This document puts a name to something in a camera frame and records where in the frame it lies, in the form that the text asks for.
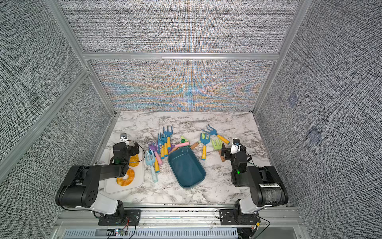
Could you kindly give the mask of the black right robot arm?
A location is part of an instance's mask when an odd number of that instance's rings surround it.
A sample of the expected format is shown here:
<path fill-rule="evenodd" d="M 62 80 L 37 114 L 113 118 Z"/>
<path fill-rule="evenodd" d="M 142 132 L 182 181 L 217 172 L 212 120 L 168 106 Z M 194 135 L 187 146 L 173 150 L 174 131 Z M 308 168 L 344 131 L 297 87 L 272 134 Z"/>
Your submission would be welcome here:
<path fill-rule="evenodd" d="M 250 190 L 248 196 L 235 203 L 238 215 L 255 214 L 268 207 L 288 204 L 288 192 L 274 166 L 256 166 L 252 155 L 237 138 L 229 147 L 222 144 L 220 151 L 221 157 L 230 161 L 231 183 Z"/>

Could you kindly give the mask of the teal plastic storage box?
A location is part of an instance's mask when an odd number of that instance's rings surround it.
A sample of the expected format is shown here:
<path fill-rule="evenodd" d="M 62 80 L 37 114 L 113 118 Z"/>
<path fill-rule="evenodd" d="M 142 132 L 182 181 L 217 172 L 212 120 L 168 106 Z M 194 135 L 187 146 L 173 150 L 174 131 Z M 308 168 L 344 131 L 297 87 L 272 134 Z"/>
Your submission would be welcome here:
<path fill-rule="evenodd" d="M 206 171 L 193 150 L 181 147 L 168 156 L 168 163 L 179 185 L 184 189 L 192 189 L 206 177 Z"/>

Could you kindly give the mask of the light blue rake yellow handle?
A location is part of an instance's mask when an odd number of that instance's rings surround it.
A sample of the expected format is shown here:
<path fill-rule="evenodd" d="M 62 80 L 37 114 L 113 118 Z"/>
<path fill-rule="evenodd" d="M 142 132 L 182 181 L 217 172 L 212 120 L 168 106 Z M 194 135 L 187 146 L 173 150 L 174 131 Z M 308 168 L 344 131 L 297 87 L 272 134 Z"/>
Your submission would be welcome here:
<path fill-rule="evenodd" d="M 150 150 L 153 157 L 154 157 L 154 169 L 155 169 L 155 172 L 156 173 L 159 173 L 160 172 L 160 168 L 159 168 L 159 163 L 158 163 L 158 160 L 157 160 L 157 157 L 156 157 L 156 152 L 153 151 L 152 149 Z"/>

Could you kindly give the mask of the light green rake wooden handle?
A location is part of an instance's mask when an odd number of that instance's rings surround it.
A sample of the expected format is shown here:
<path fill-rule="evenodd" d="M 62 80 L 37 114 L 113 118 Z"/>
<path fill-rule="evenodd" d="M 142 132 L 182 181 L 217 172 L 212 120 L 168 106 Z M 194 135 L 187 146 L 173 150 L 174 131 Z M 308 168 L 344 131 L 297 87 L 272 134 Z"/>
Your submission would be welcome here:
<path fill-rule="evenodd" d="M 211 140 L 211 143 L 212 143 L 214 150 L 218 151 L 218 154 L 219 154 L 221 161 L 225 162 L 225 157 L 221 155 L 222 147 L 224 145 L 223 141 L 220 138 L 215 137 L 214 139 Z"/>

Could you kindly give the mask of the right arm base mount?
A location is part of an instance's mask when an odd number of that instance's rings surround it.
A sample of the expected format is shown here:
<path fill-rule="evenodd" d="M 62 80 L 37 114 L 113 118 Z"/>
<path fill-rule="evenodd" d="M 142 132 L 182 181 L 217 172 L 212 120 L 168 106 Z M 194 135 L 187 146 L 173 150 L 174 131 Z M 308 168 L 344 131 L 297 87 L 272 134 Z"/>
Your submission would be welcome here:
<path fill-rule="evenodd" d="M 235 209 L 221 209 L 219 210 L 218 218 L 221 225 L 224 226 L 249 226 L 261 223 L 259 215 L 256 214 L 243 214 Z"/>

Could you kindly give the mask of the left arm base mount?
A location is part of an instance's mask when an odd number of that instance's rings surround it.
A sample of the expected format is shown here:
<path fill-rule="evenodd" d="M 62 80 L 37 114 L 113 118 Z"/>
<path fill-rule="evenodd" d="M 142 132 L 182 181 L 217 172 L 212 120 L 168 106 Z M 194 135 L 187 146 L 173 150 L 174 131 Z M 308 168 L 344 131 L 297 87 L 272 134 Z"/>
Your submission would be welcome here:
<path fill-rule="evenodd" d="M 99 226 L 138 226 L 142 211 L 139 209 L 128 209 L 116 212 L 113 215 L 100 216 Z"/>

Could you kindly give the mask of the purple rake pink handle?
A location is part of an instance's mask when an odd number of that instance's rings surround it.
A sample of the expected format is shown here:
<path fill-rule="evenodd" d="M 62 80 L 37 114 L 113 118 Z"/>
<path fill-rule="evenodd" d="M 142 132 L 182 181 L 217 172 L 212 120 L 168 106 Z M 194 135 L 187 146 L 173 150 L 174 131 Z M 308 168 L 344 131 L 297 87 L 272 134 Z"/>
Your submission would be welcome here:
<path fill-rule="evenodd" d="M 158 143 L 155 143 L 155 142 L 152 142 L 152 143 L 149 143 L 149 149 L 153 151 L 153 155 L 155 156 L 155 158 L 157 159 L 158 161 L 158 164 L 161 166 L 163 165 L 163 162 L 162 162 L 162 159 L 161 157 L 159 156 L 158 154 Z"/>

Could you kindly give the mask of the light blue rake white handle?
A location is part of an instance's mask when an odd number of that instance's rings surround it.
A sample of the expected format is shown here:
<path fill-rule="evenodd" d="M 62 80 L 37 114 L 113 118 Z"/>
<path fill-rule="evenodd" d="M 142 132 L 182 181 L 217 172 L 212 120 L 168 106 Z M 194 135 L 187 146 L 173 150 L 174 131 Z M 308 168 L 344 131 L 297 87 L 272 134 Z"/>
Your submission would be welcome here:
<path fill-rule="evenodd" d="M 154 168 L 155 158 L 149 151 L 146 151 L 145 162 L 150 168 L 150 173 L 151 173 L 151 177 L 152 177 L 153 182 L 157 183 L 158 177 L 157 177 L 157 174 L 156 174 L 156 171 Z"/>

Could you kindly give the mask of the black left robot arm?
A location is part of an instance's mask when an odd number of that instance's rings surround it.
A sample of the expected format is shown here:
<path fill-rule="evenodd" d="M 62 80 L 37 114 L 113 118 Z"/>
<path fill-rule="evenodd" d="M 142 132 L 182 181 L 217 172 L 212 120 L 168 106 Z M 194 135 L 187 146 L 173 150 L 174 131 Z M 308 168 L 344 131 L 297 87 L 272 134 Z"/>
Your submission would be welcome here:
<path fill-rule="evenodd" d="M 109 164 L 72 166 L 55 197 L 56 205 L 68 211 L 89 210 L 104 215 L 122 215 L 123 203 L 98 192 L 99 182 L 107 179 L 132 179 L 128 176 L 130 158 L 140 153 L 141 146 L 119 142 L 112 147 Z"/>

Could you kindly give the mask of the light green tool wooden handle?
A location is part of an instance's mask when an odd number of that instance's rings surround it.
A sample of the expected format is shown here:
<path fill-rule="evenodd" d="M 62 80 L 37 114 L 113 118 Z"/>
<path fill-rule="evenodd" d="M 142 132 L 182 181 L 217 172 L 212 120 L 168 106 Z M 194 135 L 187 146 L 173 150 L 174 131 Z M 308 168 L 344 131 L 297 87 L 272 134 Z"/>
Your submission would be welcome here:
<path fill-rule="evenodd" d="M 197 141 L 197 142 L 195 142 L 194 144 L 192 144 L 192 145 L 190 146 L 190 149 L 194 149 L 194 148 L 196 148 L 200 143 L 201 143 L 200 140 Z"/>

